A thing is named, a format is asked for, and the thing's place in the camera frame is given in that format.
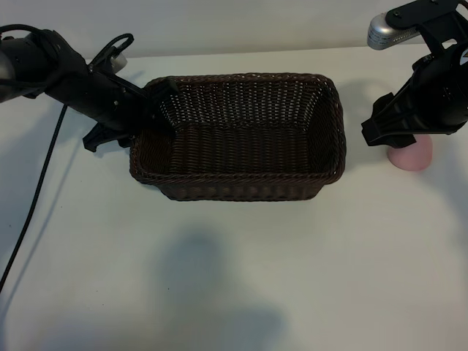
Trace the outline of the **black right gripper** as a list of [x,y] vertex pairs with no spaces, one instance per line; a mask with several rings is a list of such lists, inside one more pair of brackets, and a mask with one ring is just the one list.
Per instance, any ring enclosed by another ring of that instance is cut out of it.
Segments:
[[364,121],[362,135],[368,146],[405,148],[414,135],[451,135],[467,123],[467,43],[451,45],[441,56],[430,55],[413,64],[411,78],[395,96],[377,99]]

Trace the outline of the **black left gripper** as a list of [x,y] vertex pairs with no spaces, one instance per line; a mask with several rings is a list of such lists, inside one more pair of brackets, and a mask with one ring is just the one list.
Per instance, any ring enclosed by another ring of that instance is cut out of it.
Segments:
[[141,89],[115,75],[90,72],[88,69],[58,71],[48,74],[46,94],[73,110],[94,119],[96,124],[83,137],[88,151],[117,141],[122,148],[130,146],[130,135],[148,114],[158,129],[172,129],[163,112],[163,104],[178,94],[173,80],[158,80],[146,86],[147,97]]

